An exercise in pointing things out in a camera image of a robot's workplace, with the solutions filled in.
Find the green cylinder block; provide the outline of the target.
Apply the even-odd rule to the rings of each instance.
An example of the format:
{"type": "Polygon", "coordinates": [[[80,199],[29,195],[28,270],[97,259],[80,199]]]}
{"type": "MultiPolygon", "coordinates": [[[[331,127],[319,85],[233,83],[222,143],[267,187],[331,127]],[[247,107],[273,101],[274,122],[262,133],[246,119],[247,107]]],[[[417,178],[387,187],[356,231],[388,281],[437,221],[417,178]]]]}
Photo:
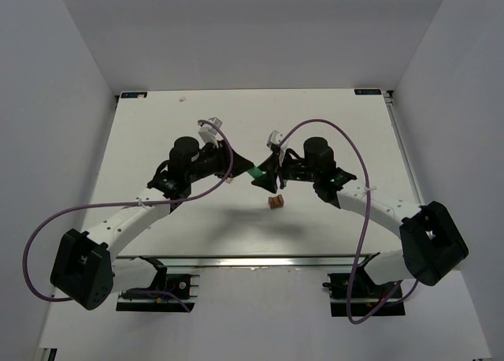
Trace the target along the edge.
{"type": "Polygon", "coordinates": [[[261,178],[265,173],[261,171],[258,167],[254,166],[247,171],[247,173],[253,178],[258,179],[261,178]]]}

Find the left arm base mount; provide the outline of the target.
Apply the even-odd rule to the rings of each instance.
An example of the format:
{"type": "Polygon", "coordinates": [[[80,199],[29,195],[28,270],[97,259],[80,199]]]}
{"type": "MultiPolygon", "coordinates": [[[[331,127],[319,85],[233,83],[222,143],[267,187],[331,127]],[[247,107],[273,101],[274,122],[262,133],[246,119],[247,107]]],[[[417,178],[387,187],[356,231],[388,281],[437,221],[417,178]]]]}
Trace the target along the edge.
{"type": "Polygon", "coordinates": [[[194,268],[166,266],[154,257],[117,258],[112,262],[116,310],[190,312],[200,275],[194,268]]]}

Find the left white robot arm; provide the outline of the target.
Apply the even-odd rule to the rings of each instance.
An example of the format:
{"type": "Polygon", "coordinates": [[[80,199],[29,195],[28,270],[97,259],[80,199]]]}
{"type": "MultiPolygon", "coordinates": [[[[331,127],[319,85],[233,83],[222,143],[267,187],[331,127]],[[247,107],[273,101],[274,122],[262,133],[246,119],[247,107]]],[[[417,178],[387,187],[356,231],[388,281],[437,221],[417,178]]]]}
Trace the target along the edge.
{"type": "Polygon", "coordinates": [[[113,292],[163,295],[170,290],[166,266],[152,257],[119,259],[118,255],[148,227],[186,202],[194,182],[209,176],[226,180],[253,168],[251,161],[222,140],[200,145],[193,137],[180,137],[132,205],[123,205],[90,229],[71,229],[62,237],[51,283],[89,311],[113,292]]]}

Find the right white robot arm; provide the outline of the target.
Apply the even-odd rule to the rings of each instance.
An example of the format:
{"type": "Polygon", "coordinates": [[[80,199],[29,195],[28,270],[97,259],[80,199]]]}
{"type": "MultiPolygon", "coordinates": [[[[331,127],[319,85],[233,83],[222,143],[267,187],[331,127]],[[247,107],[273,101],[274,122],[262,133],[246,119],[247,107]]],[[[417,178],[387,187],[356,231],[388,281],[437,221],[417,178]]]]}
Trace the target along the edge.
{"type": "Polygon", "coordinates": [[[267,140],[271,155],[260,164],[262,175],[255,186],[271,193],[287,182],[309,182],[317,196],[338,209],[368,216],[370,221],[396,235],[402,248],[367,257],[355,274],[355,281],[384,285],[414,278],[434,286],[469,254],[469,249],[441,203],[408,203],[367,188],[358,178],[339,168],[326,139],[311,137],[299,157],[274,131],[267,140]]]}

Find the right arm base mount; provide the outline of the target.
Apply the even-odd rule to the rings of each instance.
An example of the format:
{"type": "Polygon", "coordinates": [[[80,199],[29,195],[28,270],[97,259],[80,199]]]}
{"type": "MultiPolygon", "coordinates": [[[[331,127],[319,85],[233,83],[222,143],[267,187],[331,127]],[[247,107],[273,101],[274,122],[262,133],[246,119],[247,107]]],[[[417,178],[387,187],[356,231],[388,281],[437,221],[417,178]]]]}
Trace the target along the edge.
{"type": "MultiPolygon", "coordinates": [[[[347,316],[347,287],[349,273],[329,274],[328,279],[322,283],[322,287],[329,294],[331,315],[333,318],[345,318],[347,316]]],[[[394,288],[394,282],[384,285],[374,285],[359,276],[355,277],[351,293],[351,313],[357,318],[366,316],[377,306],[394,288]]],[[[377,311],[374,316],[398,317],[405,316],[406,309],[401,302],[402,290],[398,288],[391,298],[377,311]]]]}

